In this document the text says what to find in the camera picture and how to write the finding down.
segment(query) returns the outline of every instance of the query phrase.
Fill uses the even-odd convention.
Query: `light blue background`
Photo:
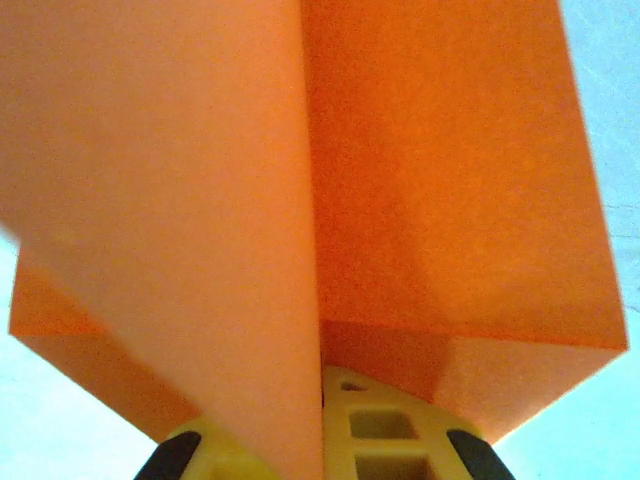
[[[503,440],[518,480],[640,479],[640,1],[566,0],[563,11],[632,350]],[[16,248],[0,241],[0,331]],[[128,480],[146,436],[0,334],[0,479]]]

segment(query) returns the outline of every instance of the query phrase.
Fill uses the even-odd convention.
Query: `orange plastic sheet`
[[[3,5],[11,325],[147,433],[319,479],[320,329],[492,440],[626,348],[555,2],[94,3]]]

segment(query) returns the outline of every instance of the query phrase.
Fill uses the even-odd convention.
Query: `rectangular hole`
[[[354,438],[418,438],[409,417],[393,410],[360,410],[349,416]]]
[[[358,480],[435,480],[423,457],[356,456]]]

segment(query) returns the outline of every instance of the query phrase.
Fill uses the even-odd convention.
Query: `yellow plastic part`
[[[205,417],[183,424],[169,438],[195,431],[202,439],[180,480],[282,480],[234,436]]]
[[[473,480],[447,438],[469,422],[343,368],[323,388],[326,480]]]

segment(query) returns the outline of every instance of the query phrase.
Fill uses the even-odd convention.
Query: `black plastic piece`
[[[133,480],[180,480],[202,436],[184,432],[162,442]]]
[[[449,430],[447,437],[473,480],[515,480],[491,445],[465,432]]]

